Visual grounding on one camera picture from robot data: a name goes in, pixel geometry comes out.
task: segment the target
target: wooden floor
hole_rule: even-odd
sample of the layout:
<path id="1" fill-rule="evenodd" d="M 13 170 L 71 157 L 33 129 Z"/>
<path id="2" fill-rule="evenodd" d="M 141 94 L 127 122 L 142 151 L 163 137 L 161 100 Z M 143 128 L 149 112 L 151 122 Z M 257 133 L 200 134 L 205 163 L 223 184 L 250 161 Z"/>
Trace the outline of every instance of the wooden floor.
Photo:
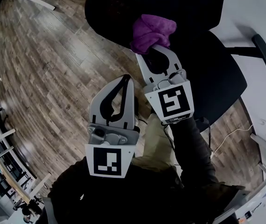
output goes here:
<path id="1" fill-rule="evenodd" d="M 0 106 L 9 115 L 8 129 L 16 129 L 11 138 L 15 149 L 38 178 L 52 174 L 50 185 L 84 157 L 89 103 L 105 84 L 129 73 L 143 119 L 150 107 L 142 94 L 144 82 L 134 54 L 90 28 L 85 0 L 44 1 L 56 6 L 55 11 L 28 0 L 0 4 Z M 212 126 L 212 148 L 236 128 L 249 126 L 237 101 Z M 145 125 L 140 127 L 138 155 Z M 262 182 L 262 174 L 257 145 L 249 134 L 228 138 L 213 163 L 220 181 L 253 190 Z"/>

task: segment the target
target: white cable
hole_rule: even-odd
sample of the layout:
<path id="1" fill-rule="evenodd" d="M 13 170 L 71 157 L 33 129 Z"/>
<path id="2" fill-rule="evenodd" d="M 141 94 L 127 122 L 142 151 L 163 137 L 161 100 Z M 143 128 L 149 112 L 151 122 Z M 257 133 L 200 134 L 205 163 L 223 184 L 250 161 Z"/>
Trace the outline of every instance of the white cable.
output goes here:
<path id="1" fill-rule="evenodd" d="M 218 151 L 218 149 L 224 144 L 224 141 L 226 140 L 226 138 L 227 138 L 228 136 L 230 136 L 231 134 L 235 133 L 235 132 L 238 131 L 238 130 L 240 130 L 240 131 L 249 131 L 249 130 L 252 128 L 252 126 L 253 126 L 253 125 L 251 125 L 251 126 L 249 127 L 249 129 L 236 129 L 236 130 L 234 130 L 233 132 L 229 133 L 229 134 L 224 138 L 224 140 L 222 141 L 222 143 L 220 144 L 220 146 L 215 150 L 215 152 L 212 152 L 211 158 L 214 157 L 215 153 L 216 153 L 216 152 Z"/>

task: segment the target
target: chair seat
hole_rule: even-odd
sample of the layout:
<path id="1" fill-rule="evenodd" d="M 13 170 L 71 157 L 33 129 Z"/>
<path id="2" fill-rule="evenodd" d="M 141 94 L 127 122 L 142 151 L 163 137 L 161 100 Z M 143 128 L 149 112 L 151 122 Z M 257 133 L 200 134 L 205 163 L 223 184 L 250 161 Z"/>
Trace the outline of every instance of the chair seat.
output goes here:
<path id="1" fill-rule="evenodd" d="M 213 124 L 240 98 L 247 82 L 225 46 L 211 32 L 198 37 L 192 44 L 171 43 L 190 80 L 194 118 L 205 117 Z M 197 123 L 200 131 L 207 125 Z"/>

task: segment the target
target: person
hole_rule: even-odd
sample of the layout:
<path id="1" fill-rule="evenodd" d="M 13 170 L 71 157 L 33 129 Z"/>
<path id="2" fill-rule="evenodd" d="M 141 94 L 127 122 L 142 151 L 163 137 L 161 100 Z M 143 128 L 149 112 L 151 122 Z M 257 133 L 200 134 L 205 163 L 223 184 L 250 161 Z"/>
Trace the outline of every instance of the person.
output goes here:
<path id="1" fill-rule="evenodd" d="M 42 213 L 42 209 L 39 207 L 38 204 L 35 203 L 34 200 L 30 200 L 28 205 L 26 203 L 21 204 L 14 210 L 17 210 L 19 208 L 22 209 L 23 221 L 25 223 L 31 223 L 31 216 L 34 217 L 35 215 L 40 215 Z"/>
<path id="2" fill-rule="evenodd" d="M 89 174 L 86 157 L 53 183 L 50 197 L 58 224 L 95 221 L 212 223 L 235 195 L 218 183 L 211 150 L 193 118 L 170 125 L 174 151 L 155 113 L 148 119 L 144 153 L 124 179 Z M 178 177 L 174 154 L 182 168 Z M 43 210 L 37 224 L 48 223 Z M 229 223 L 238 223 L 231 218 Z"/>

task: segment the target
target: black cable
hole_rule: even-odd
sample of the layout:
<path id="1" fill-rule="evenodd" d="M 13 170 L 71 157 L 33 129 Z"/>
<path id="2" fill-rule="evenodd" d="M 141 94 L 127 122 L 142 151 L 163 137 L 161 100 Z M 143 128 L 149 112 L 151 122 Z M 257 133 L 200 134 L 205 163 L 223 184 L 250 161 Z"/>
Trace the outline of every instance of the black cable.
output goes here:
<path id="1" fill-rule="evenodd" d="M 200 119 L 197 119 L 196 121 L 201 121 L 202 123 L 204 123 L 204 124 L 207 124 L 208 126 L 209 126 L 209 148 L 211 148 L 211 125 L 210 125 L 210 122 L 209 122 L 209 120 L 207 119 L 207 118 L 205 118 L 205 117 L 202 117 L 202 118 L 200 118 Z M 173 150 L 175 150 L 175 146 L 174 146 L 174 144 L 173 144 L 173 141 L 172 141 L 172 139 L 170 138 L 170 136 L 168 135 L 168 133 L 166 132 L 166 128 L 168 127 L 168 125 L 169 124 L 163 124 L 163 122 L 161 122 L 161 125 L 162 126 L 164 126 L 164 133 L 165 133 L 165 135 L 167 136 L 167 138 L 169 139 L 169 142 L 170 142 L 170 144 L 171 144 L 171 147 L 172 147 L 172 149 Z"/>
<path id="2" fill-rule="evenodd" d="M 143 119 L 139 119 L 139 121 L 142 121 L 143 123 L 147 125 L 147 122 L 145 122 Z"/>

